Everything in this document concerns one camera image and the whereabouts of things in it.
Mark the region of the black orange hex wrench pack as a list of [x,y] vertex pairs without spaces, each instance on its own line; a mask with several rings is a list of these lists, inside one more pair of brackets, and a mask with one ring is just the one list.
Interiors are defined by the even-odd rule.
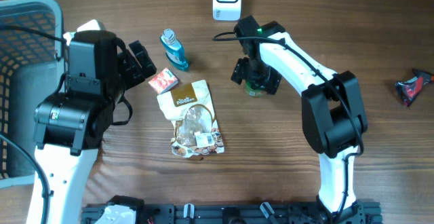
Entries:
[[424,85],[433,83],[432,73],[420,69],[412,69],[412,72],[414,77],[410,80],[395,83],[397,95],[407,107],[414,102]]

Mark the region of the blue mouthwash bottle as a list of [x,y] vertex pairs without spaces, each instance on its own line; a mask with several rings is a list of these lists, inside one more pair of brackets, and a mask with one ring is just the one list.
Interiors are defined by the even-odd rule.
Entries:
[[186,59],[184,47],[177,39],[172,29],[165,29],[160,36],[168,60],[179,70],[187,71],[189,62]]

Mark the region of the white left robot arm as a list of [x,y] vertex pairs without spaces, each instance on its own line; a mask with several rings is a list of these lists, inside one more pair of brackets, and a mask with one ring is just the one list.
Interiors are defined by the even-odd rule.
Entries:
[[132,106],[125,91],[157,69],[146,48],[125,44],[97,20],[63,35],[67,68],[58,87],[35,109],[35,160],[40,180],[33,187],[27,223],[76,223],[85,185],[104,132],[119,103]]

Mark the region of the green lid jar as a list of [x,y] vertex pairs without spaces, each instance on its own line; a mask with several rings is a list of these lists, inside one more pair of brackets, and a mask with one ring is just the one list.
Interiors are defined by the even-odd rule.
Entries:
[[264,90],[253,89],[248,81],[245,82],[245,92],[252,97],[261,97],[267,94]]

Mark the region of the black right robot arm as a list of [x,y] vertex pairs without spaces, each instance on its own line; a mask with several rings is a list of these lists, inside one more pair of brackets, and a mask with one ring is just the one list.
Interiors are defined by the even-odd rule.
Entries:
[[233,34],[245,58],[237,61],[232,81],[275,94],[284,79],[300,95],[302,131],[319,156],[321,212],[330,223],[344,223],[356,202],[353,164],[364,152],[362,134],[368,127],[356,76],[315,61],[278,22],[260,26],[248,16],[238,20]]

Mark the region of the beige nut snack pouch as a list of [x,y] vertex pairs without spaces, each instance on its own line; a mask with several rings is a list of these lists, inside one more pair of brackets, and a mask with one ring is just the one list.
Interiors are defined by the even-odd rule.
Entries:
[[174,127],[172,153],[184,158],[224,153],[224,142],[208,83],[202,79],[157,97],[159,108]]

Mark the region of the red tissue pack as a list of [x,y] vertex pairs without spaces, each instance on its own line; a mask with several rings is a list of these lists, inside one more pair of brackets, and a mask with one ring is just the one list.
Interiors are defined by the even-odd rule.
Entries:
[[158,94],[163,94],[171,90],[179,82],[178,78],[168,68],[164,68],[162,72],[156,75],[149,81],[149,85]]

